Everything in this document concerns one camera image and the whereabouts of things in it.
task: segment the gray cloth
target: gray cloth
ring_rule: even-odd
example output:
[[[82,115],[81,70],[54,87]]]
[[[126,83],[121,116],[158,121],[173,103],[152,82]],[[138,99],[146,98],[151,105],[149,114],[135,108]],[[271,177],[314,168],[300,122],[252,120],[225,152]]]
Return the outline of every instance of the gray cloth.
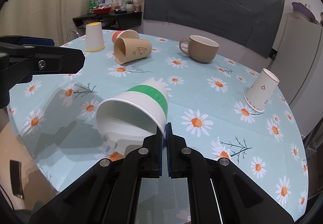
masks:
[[[144,19],[177,23],[268,57],[285,0],[145,0]]]

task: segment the floral tablecloth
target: floral tablecloth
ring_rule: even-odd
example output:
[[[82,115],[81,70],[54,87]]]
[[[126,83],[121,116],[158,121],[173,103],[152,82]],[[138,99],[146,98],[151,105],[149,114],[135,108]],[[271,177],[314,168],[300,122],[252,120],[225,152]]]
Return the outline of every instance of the floral tablecloth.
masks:
[[[61,191],[98,159],[122,156],[97,132],[98,104],[147,80],[162,83],[169,93],[168,122],[189,147],[205,157],[229,158],[296,220],[307,203],[308,173],[301,136],[277,88],[265,112],[257,114],[243,93],[258,73],[217,55],[197,63],[182,54],[178,42],[140,35],[152,46],[150,57],[118,65],[111,36],[103,31],[105,49],[85,52],[85,37],[65,44],[82,49],[85,65],[77,74],[34,76],[16,85],[8,108],[12,127],[51,184]],[[185,179],[144,179],[137,223],[185,223],[190,218]]]

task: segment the screw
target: screw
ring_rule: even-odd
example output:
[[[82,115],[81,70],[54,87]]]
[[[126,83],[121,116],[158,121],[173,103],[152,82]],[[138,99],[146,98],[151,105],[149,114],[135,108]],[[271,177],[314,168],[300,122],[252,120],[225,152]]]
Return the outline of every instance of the screw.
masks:
[[[108,166],[108,165],[110,165],[110,160],[105,158],[100,161],[100,166]]]
[[[220,159],[220,164],[222,166],[227,166],[229,163],[230,163],[230,160],[227,159],[227,158],[225,158],[225,157],[223,157],[223,158]]]
[[[189,147],[184,147],[184,148],[182,148],[181,151],[183,154],[186,154],[186,155],[188,155],[192,152],[192,150]]]
[[[45,68],[45,66],[46,66],[46,62],[45,62],[44,60],[40,60],[40,61],[38,62],[38,68],[39,68],[40,70],[44,69],[44,68]]]
[[[148,148],[142,147],[138,150],[139,154],[145,155],[149,152]]]

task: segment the brown mug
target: brown mug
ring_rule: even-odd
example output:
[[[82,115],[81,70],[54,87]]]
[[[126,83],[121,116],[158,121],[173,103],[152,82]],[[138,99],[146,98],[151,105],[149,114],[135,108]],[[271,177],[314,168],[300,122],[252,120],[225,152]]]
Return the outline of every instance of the brown mug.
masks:
[[[187,51],[184,51],[181,47],[183,42],[188,42]],[[211,39],[198,35],[191,35],[189,39],[180,40],[179,48],[184,54],[194,60],[201,63],[209,63],[215,58],[219,45]]]

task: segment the brown paper cup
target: brown paper cup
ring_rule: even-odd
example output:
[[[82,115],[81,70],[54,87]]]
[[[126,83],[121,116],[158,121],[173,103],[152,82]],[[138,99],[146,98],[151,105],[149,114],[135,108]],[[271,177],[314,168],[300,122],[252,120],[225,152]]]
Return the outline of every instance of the brown paper cup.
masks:
[[[148,57],[151,54],[151,43],[143,39],[117,38],[114,44],[114,57],[118,64]]]

